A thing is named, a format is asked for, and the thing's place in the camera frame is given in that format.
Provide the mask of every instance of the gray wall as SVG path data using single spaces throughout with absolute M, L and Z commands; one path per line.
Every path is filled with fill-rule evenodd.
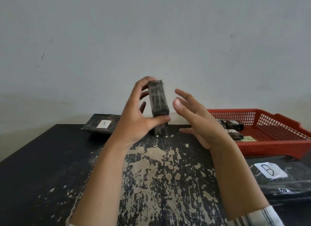
M 170 104 L 180 88 L 311 130 L 310 12 L 311 0 L 0 0 L 0 159 L 55 123 L 120 114 L 146 75 Z

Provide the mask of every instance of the right hand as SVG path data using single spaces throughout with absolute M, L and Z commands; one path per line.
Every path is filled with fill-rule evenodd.
M 179 89 L 176 89 L 175 93 L 183 99 L 177 97 L 173 101 L 174 109 L 192 126 L 180 129 L 181 133 L 194 135 L 200 144 L 208 150 L 223 142 L 232 141 L 221 124 L 191 94 Z

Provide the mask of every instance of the worn table surface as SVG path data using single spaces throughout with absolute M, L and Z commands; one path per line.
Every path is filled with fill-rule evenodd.
M 0 225 L 64 225 L 108 136 L 55 125 L 0 162 Z M 147 135 L 123 166 L 119 225 L 226 225 L 209 152 L 170 125 Z M 311 203 L 276 206 L 285 225 L 309 225 Z

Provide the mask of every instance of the red plastic basket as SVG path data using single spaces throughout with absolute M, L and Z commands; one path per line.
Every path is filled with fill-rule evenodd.
M 311 149 L 311 132 L 281 114 L 259 109 L 208 110 L 215 118 L 244 124 L 239 131 L 256 142 L 237 142 L 245 157 L 291 155 L 300 159 Z

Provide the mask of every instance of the left hand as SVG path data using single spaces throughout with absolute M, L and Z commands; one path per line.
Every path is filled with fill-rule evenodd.
M 165 124 L 171 120 L 168 115 L 154 118 L 146 118 L 142 115 L 146 107 L 146 102 L 144 101 L 139 107 L 139 101 L 149 95 L 149 91 L 144 90 L 148 88 L 147 83 L 154 80 L 156 78 L 144 77 L 135 83 L 116 129 L 111 135 L 110 139 L 124 141 L 127 149 L 142 139 L 153 127 Z

